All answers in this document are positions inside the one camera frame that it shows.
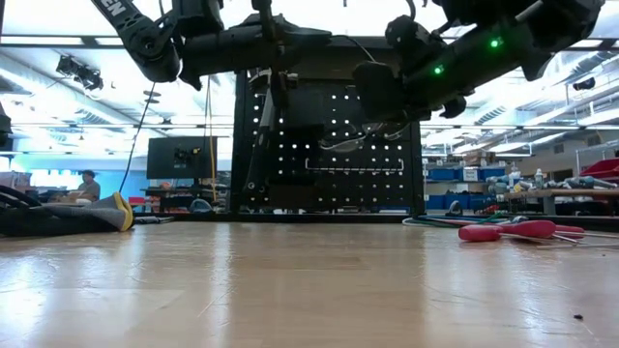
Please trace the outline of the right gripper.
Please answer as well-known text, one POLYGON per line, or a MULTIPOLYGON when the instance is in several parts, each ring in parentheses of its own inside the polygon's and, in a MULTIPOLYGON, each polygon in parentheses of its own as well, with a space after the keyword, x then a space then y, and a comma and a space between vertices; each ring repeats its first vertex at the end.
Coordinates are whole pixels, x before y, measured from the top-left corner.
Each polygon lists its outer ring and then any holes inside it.
POLYGON ((366 116, 375 122, 428 121, 431 110, 423 96, 421 80, 434 76, 428 64, 407 67, 398 75, 384 63, 365 61, 352 73, 354 85, 366 116))

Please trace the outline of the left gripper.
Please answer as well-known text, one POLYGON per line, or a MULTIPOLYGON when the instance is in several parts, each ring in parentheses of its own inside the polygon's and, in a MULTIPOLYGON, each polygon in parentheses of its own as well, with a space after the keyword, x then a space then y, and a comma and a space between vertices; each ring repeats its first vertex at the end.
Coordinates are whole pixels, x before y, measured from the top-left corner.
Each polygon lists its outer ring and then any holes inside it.
POLYGON ((287 108, 287 71, 298 64, 303 55, 316 47, 327 45, 330 31, 300 27, 288 22, 282 14, 273 15, 271 0, 251 0, 257 11, 259 33, 251 42, 251 67, 268 68, 271 72, 269 92, 274 108, 287 108))

